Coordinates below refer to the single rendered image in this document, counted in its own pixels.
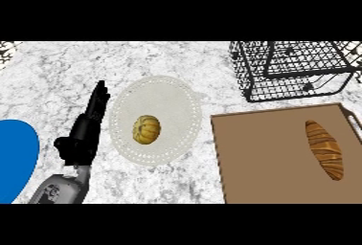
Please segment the white round placemat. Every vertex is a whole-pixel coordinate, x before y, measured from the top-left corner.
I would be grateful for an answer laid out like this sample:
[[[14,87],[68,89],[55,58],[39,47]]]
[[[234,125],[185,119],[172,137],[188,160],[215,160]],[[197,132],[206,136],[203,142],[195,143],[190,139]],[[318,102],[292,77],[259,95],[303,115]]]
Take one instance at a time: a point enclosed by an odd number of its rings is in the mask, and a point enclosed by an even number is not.
[[[150,145],[133,139],[133,125],[145,116],[160,121],[160,136]],[[157,166],[176,160],[193,146],[201,129],[200,95],[169,76],[142,78],[119,94],[110,118],[113,143],[133,163]]]

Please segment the brown wooden tray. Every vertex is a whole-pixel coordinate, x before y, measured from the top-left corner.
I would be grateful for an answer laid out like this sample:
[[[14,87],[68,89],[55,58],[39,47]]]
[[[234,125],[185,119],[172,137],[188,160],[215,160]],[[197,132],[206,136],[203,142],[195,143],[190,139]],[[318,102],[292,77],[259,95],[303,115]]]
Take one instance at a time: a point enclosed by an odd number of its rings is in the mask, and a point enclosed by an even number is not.
[[[340,145],[339,181],[314,156],[306,121]],[[213,115],[212,123],[227,203],[362,203],[362,122],[342,104]]]

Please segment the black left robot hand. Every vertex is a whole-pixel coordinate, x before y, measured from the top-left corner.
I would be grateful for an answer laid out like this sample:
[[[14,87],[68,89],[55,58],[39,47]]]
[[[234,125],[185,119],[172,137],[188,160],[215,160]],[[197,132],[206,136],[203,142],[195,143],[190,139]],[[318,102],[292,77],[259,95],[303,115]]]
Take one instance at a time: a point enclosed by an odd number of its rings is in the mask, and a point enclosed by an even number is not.
[[[60,157],[67,166],[91,166],[98,152],[101,124],[111,98],[105,81],[99,80],[94,89],[88,107],[79,115],[70,135],[54,141]]]

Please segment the blue round plate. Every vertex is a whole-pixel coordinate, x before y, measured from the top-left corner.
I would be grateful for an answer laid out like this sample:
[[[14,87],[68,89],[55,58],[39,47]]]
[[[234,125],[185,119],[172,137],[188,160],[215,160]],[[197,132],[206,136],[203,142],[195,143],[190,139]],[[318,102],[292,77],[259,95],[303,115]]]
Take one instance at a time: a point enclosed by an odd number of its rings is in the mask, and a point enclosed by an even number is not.
[[[20,120],[0,121],[0,204],[12,204],[30,180],[39,159],[40,141],[33,126]]]

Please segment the yellow round bun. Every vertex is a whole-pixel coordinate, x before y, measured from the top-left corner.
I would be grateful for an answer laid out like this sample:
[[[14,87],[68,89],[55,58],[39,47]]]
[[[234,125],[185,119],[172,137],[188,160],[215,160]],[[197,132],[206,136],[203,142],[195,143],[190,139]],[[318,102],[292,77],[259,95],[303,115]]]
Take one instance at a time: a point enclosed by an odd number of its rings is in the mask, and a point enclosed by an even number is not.
[[[160,132],[159,119],[151,115],[141,116],[133,124],[133,140],[142,145],[150,145],[157,140]]]

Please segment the brown croissant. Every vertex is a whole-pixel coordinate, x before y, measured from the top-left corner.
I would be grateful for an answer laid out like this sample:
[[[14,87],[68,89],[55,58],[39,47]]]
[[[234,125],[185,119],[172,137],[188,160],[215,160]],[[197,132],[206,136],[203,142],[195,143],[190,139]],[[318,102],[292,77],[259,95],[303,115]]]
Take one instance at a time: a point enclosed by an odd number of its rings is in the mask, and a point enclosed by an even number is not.
[[[345,178],[343,152],[339,142],[321,124],[306,121],[306,135],[314,157],[320,165],[334,181]]]

